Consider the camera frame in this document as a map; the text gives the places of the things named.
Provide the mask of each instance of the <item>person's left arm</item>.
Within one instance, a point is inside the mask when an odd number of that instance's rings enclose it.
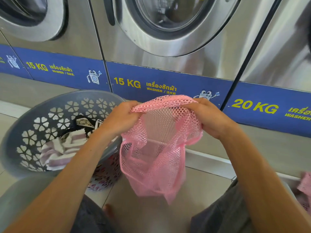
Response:
[[[137,101],[115,107],[103,124],[51,184],[4,233],[70,232],[86,187],[103,151],[117,135],[129,130],[141,113],[130,113]]]

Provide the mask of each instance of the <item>washing machine door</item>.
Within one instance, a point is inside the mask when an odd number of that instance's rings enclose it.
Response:
[[[57,38],[66,16],[66,0],[0,0],[0,28],[31,42]]]
[[[110,0],[107,17],[114,25]],[[115,17],[126,35],[143,50],[174,57],[211,41],[234,13],[239,0],[116,0]]]

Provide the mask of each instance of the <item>person's right arm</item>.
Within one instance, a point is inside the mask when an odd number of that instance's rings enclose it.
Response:
[[[258,233],[311,232],[311,217],[284,187],[239,125],[207,99],[184,105],[223,144]]]

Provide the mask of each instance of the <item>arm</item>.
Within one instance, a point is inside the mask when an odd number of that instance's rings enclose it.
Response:
[[[70,232],[86,187],[108,143],[130,129],[141,113],[137,101],[121,103],[91,135],[70,163],[4,233]]]
[[[199,103],[185,107],[195,112],[203,129],[226,149],[257,232],[311,232],[310,216],[288,193],[239,125],[208,100],[196,101]]]

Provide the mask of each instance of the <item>person's left hand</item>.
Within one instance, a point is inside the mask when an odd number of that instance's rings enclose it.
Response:
[[[122,102],[112,110],[100,128],[106,129],[116,136],[128,131],[143,114],[131,113],[131,109],[136,105],[138,105],[137,101]]]

